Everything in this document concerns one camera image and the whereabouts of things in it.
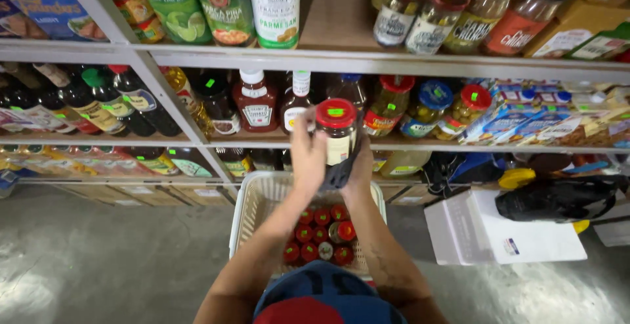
concrete floor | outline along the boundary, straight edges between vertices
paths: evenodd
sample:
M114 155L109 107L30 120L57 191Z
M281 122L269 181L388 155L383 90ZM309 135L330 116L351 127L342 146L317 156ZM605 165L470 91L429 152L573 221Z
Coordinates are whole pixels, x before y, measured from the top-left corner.
M0 200L0 323L187 324L226 263L233 210L122 208L58 189ZM630 248L581 237L583 262L434 264L419 207L388 207L451 323L628 323Z

